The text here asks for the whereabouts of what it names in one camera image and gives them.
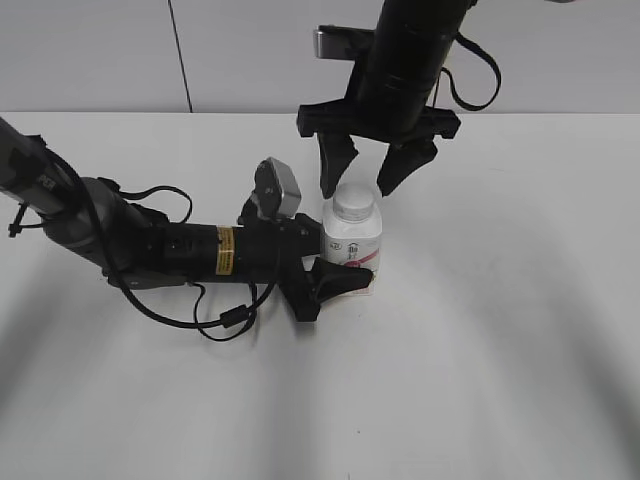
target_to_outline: white bottle cap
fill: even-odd
[[[358,183],[345,183],[333,196],[333,211],[347,222],[362,222],[371,216],[375,199],[371,189]]]

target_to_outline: black cable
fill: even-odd
[[[280,259],[281,259],[279,241],[276,242],[278,250],[276,252],[276,264],[274,268],[274,276],[272,280],[269,282],[269,284],[267,285],[267,288],[265,288],[264,292],[262,292],[262,295],[258,299],[255,299],[255,296],[253,295],[253,289],[252,289],[253,303],[249,307],[246,307],[245,305],[241,305],[239,307],[236,307],[235,309],[232,309],[223,313],[218,320],[208,321],[204,323],[182,322],[179,320],[174,320],[174,319],[165,317],[163,315],[160,315],[154,312],[153,310],[149,309],[146,305],[144,305],[142,302],[140,302],[140,300],[138,300],[138,298],[133,294],[133,292],[127,285],[127,283],[122,278],[122,275],[120,274],[120,271],[113,258],[113,255],[111,254],[111,249],[109,248],[109,244],[105,237],[104,231],[102,230],[102,225],[100,224],[100,219],[98,217],[95,204],[93,203],[93,199],[91,198],[91,194],[87,190],[86,185],[84,184],[84,182],[82,181],[78,173],[64,159],[62,159],[61,157],[59,157],[53,152],[51,152],[51,159],[54,165],[60,168],[69,177],[71,182],[74,184],[80,196],[81,202],[85,205],[87,214],[89,216],[89,220],[91,222],[91,226],[102,248],[103,256],[105,258],[107,266],[109,267],[109,273],[115,280],[116,285],[120,288],[123,295],[127,298],[127,300],[129,300],[129,302],[138,311],[140,311],[147,317],[151,318],[152,320],[155,320],[164,325],[168,325],[176,328],[184,328],[184,329],[197,329],[199,331],[202,331],[205,328],[212,328],[212,327],[219,327],[219,326],[229,327],[229,326],[237,325],[243,320],[247,320],[247,323],[249,325],[252,325],[253,322],[255,322],[255,315],[257,313],[258,308],[267,300],[267,298],[269,297],[271,292],[273,292],[273,289],[277,284],[278,272],[280,270]],[[204,295],[201,293],[201,296],[198,298],[198,301],[196,302],[196,309],[199,301],[202,299],[202,296]]]
[[[179,189],[178,187],[173,187],[171,185],[158,185],[157,187],[150,188],[143,192],[132,193],[132,192],[123,192],[121,190],[118,193],[125,200],[139,201],[157,192],[173,192],[187,199],[187,201],[189,202],[189,209],[187,210],[187,214],[185,215],[185,217],[178,222],[178,223],[187,223],[189,218],[191,218],[191,214],[193,213],[193,200],[191,200],[191,197],[189,196],[189,194],[187,194],[187,192]]]
[[[436,102],[438,101],[438,94],[440,93],[440,80],[442,79],[442,72],[438,75],[438,80],[436,81],[436,89],[433,92],[433,104],[431,107],[436,108]]]
[[[500,88],[502,87],[502,72],[500,72],[500,66],[498,65],[498,63],[493,59],[491,55],[485,52],[482,49],[482,47],[480,47],[480,45],[464,37],[461,33],[458,33],[458,35],[456,35],[456,41],[460,44],[460,46],[469,50],[471,53],[477,55],[482,60],[484,60],[487,64],[489,64],[489,66],[491,67],[491,70],[496,76],[496,90],[493,93],[491,100],[489,100],[487,103],[483,105],[473,105],[471,103],[465,102],[458,94],[458,90],[456,89],[456,84],[455,84],[455,81],[453,80],[453,74],[451,73],[451,71],[448,68],[445,68],[445,67],[442,68],[442,73],[444,73],[447,77],[449,77],[449,85],[451,87],[451,96],[456,101],[456,103],[462,108],[464,108],[465,110],[469,110],[470,112],[479,112],[480,110],[484,110],[489,105],[491,105],[495,101],[495,99],[498,97],[498,94],[500,93]]]
[[[210,321],[201,323],[196,325],[191,322],[182,322],[179,320],[174,320],[163,315],[160,315],[153,310],[150,310],[147,306],[145,306],[138,298],[133,294],[127,283],[122,278],[120,271],[118,270],[118,266],[111,254],[111,249],[109,248],[108,241],[105,237],[104,231],[102,230],[102,225],[100,224],[100,218],[98,217],[98,212],[96,211],[95,204],[93,203],[93,199],[91,198],[91,194],[87,190],[84,182],[78,175],[78,173],[73,169],[71,165],[69,165],[66,161],[64,161],[61,157],[56,155],[53,152],[50,152],[50,157],[53,163],[60,168],[71,180],[74,187],[76,188],[78,195],[80,196],[80,200],[85,206],[87,210],[87,214],[89,216],[89,220],[91,222],[91,227],[93,228],[96,237],[98,238],[98,242],[102,248],[102,254],[104,259],[109,267],[109,273],[113,277],[116,282],[116,285],[122,291],[122,294],[129,300],[129,302],[141,313],[146,315],[147,317],[162,323],[164,325],[168,325],[170,327],[176,328],[184,328],[184,329],[198,329],[198,328],[212,328],[223,325],[221,320]]]
[[[10,238],[15,238],[16,236],[18,236],[20,233],[22,233],[22,230],[44,228],[53,223],[64,221],[69,217],[69,215],[67,214],[61,214],[56,216],[55,218],[47,218],[47,219],[41,216],[41,219],[42,219],[41,223],[30,223],[30,224],[24,225],[21,222],[28,208],[29,208],[28,203],[24,202],[20,204],[20,207],[18,208],[18,213],[16,214],[16,218],[13,220],[13,222],[9,224]]]
[[[182,220],[180,220],[178,223],[187,223],[189,218],[191,218],[191,214],[193,213],[193,200],[191,199],[191,197],[187,192],[185,192],[184,190],[178,187],[174,187],[172,185],[158,185],[156,187],[149,188],[148,190],[143,190],[142,192],[123,192],[120,189],[120,185],[115,180],[112,180],[110,178],[104,178],[104,177],[98,177],[98,180],[100,180],[107,187],[109,187],[109,190],[117,193],[125,200],[132,200],[137,202],[140,200],[144,200],[145,198],[158,192],[172,192],[180,195],[183,198],[186,198],[187,201],[189,202],[189,209],[187,210],[187,214],[185,215],[185,217]]]
[[[190,285],[200,289],[200,295],[198,296],[198,299],[196,300],[196,303],[193,306],[193,322],[196,325],[199,326],[200,322],[198,320],[198,306],[200,305],[200,301],[204,298],[205,294],[207,293],[207,289],[205,288],[204,285],[202,285],[200,283],[190,283]],[[255,304],[255,303],[257,303],[258,288],[256,287],[256,284],[251,280],[249,280],[247,282],[247,285],[249,286],[249,290],[251,291],[251,301],[253,302],[253,304]],[[248,332],[253,327],[253,325],[255,324],[257,315],[258,315],[258,312],[256,310],[252,311],[249,314],[249,317],[247,318],[247,321],[242,326],[242,328],[240,330],[238,330],[236,333],[234,333],[233,335],[230,335],[230,336],[225,337],[225,338],[212,337],[206,331],[204,331],[202,328],[198,328],[198,331],[204,337],[208,338],[209,340],[211,340],[213,342],[219,342],[219,343],[228,342],[230,340],[233,340],[234,338],[238,338],[243,333]]]

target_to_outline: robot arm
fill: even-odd
[[[24,228],[20,220],[26,208],[33,209],[42,218],[37,226],[51,240],[100,267],[109,284],[142,313],[174,327],[248,321],[266,296],[198,325],[155,314],[132,290],[194,282],[263,283],[269,285],[268,296],[278,285],[296,319],[312,322],[322,302],[365,288],[372,279],[369,270],[320,258],[305,271],[302,259],[320,253],[320,225],[296,214],[301,195],[293,172],[273,158],[258,166],[240,226],[195,225],[186,218],[172,223],[162,212],[125,200],[144,195],[125,194],[112,180],[80,178],[42,138],[23,136],[0,118],[0,189],[21,203],[12,236]]]
[[[493,59],[459,34],[467,11],[476,2],[385,0],[375,31],[318,28],[315,46],[319,58],[355,62],[343,99],[302,105],[298,111],[300,135],[318,137],[320,186],[325,198],[333,195],[340,177],[358,155],[352,135],[389,144],[378,176],[384,196],[435,158],[435,136],[451,139],[456,135],[460,120],[454,112],[425,106],[440,72],[445,71],[442,66],[454,40],[492,66],[499,89],[501,77]]]

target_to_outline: white tabletop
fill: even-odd
[[[200,223],[233,224],[272,155],[319,216],[317,145],[291,115],[3,116],[82,175],[186,189]],[[42,232],[0,236],[0,478],[639,478],[638,132],[464,117],[382,202],[374,296],[300,328],[274,295],[231,344],[141,316]],[[347,177],[373,184],[384,146],[357,143]],[[209,291],[211,315],[247,301]],[[189,320],[196,293],[140,297]]]

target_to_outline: plastic bottle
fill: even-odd
[[[372,294],[380,265],[382,216],[371,189],[357,183],[340,185],[333,199],[324,204],[322,226],[323,258],[338,265],[371,270],[371,285],[351,293]]]

